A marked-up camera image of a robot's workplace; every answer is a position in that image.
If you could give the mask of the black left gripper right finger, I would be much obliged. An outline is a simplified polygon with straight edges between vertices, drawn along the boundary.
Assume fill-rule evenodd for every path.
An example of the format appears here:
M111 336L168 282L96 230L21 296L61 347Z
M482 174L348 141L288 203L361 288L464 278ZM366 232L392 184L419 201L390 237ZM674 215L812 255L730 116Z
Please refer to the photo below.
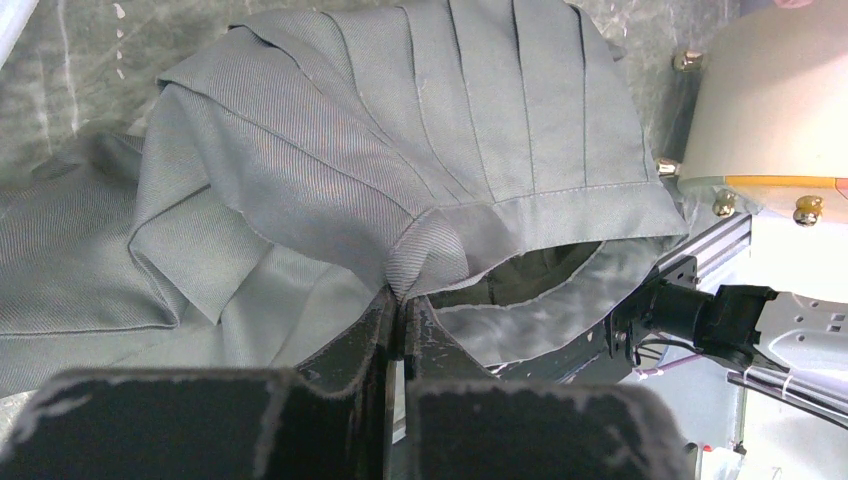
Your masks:
M694 478L686 442L652 391L501 380L453 340L427 299L403 313L409 478Z

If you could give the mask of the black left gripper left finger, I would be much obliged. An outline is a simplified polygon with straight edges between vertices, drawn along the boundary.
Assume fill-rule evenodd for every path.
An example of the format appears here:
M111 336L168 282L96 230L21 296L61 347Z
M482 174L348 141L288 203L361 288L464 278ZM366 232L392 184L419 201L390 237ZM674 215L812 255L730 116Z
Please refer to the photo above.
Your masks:
M268 369L71 370L25 406L5 479L381 479L390 439L380 291L307 360Z

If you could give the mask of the grey skirt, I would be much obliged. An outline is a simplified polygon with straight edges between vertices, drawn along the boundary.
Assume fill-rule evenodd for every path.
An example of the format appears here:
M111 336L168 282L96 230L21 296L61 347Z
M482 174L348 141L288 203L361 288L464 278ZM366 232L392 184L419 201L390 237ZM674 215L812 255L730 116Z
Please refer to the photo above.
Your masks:
M280 10L166 71L142 137L1 190L1 392L79 367L293 365L377 292L484 365L569 342L687 225L562 1Z

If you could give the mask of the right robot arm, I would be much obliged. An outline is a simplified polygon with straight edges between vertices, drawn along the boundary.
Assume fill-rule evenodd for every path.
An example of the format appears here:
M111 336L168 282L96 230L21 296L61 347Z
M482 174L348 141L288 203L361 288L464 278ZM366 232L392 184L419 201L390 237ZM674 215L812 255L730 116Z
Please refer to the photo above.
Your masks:
M729 383L847 426L847 306L770 287L723 285L714 294L652 282L605 322L611 357L640 365L665 345L708 359Z

